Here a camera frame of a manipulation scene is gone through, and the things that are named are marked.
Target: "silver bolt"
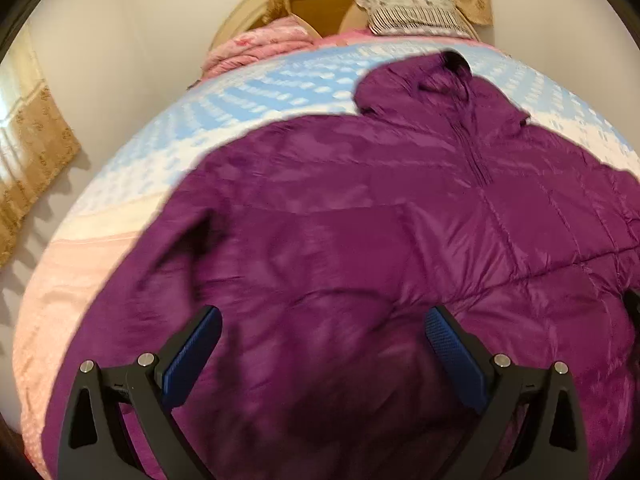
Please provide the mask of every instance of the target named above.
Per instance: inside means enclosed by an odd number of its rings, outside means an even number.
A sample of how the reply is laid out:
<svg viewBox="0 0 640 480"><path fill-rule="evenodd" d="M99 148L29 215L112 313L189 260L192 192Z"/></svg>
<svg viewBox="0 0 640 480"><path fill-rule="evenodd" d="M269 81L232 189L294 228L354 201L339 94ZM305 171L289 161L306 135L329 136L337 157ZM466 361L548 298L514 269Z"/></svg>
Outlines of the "silver bolt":
<svg viewBox="0 0 640 480"><path fill-rule="evenodd" d="M511 359L508 355L498 354L494 356L494 363L496 363L500 368L508 368L511 366Z"/></svg>
<svg viewBox="0 0 640 480"><path fill-rule="evenodd" d="M145 352L138 358L138 364L140 366L149 366L155 360L155 355L150 354L149 352Z"/></svg>
<svg viewBox="0 0 640 480"><path fill-rule="evenodd" d="M564 364L562 361L558 361L557 363L554 363L554 368L556 372L558 372L560 375L564 375L569 371L569 367L566 364Z"/></svg>
<svg viewBox="0 0 640 480"><path fill-rule="evenodd" d="M93 362L93 361L91 361L91 359L87 359L87 361L85 361L84 363L82 363L82 364L80 365L80 371L81 371L83 374L87 374L87 373L89 373L89 372L90 372L91 370L93 370L93 369L94 369L94 362Z"/></svg>

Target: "jacket hood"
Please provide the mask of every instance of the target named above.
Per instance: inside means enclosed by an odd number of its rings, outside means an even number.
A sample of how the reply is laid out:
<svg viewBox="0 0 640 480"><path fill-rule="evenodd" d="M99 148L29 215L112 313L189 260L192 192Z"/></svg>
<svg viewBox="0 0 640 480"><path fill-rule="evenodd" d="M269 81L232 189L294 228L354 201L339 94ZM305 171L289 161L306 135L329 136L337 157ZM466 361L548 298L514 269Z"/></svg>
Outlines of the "jacket hood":
<svg viewBox="0 0 640 480"><path fill-rule="evenodd" d="M452 118L491 142L517 135L530 115L484 78L473 76L456 51L383 65L365 76L354 95L361 114L419 130Z"/></svg>

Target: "purple jacket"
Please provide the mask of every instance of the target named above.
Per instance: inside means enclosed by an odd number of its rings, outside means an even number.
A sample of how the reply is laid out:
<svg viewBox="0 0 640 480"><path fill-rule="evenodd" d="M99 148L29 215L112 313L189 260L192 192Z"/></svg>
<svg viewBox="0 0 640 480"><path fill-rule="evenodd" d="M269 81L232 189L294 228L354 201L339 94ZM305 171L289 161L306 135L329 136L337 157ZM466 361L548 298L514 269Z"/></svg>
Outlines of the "purple jacket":
<svg viewBox="0 0 640 480"><path fill-rule="evenodd" d="M591 479L613 468L636 395L636 179L530 124L453 52L382 66L354 99L359 116L270 124L178 186L69 347L53 472L78 365L157 351L206 303L225 330L174 415L220 480L430 478L474 418L425 345L437 303L517 364L566 362Z"/></svg>

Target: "mattress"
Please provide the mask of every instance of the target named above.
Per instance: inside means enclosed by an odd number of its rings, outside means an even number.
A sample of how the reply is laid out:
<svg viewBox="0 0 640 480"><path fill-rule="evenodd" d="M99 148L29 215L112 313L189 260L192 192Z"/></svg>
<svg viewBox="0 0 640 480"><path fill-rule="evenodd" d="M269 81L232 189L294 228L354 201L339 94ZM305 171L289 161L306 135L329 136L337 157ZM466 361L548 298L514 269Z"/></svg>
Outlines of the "mattress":
<svg viewBox="0 0 640 480"><path fill-rule="evenodd" d="M247 131L303 114L354 114L351 99L371 68L452 48L532 120L640 176L640 160L600 114L536 70L473 41L379 40L352 35L312 52L234 70L192 89L109 161L46 249L20 308L14 371L26 452L48 476L40 435L56 374L79 321L184 174L202 156Z"/></svg>

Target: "pink blanket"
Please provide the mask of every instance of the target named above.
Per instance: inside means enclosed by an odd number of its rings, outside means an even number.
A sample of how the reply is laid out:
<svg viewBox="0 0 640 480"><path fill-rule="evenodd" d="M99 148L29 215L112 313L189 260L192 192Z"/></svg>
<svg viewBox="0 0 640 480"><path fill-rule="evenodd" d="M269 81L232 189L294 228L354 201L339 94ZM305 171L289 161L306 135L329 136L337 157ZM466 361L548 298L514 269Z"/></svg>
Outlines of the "pink blanket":
<svg viewBox="0 0 640 480"><path fill-rule="evenodd" d="M292 16L239 34L212 49L202 66L201 81L279 54L314 46L314 38Z"/></svg>

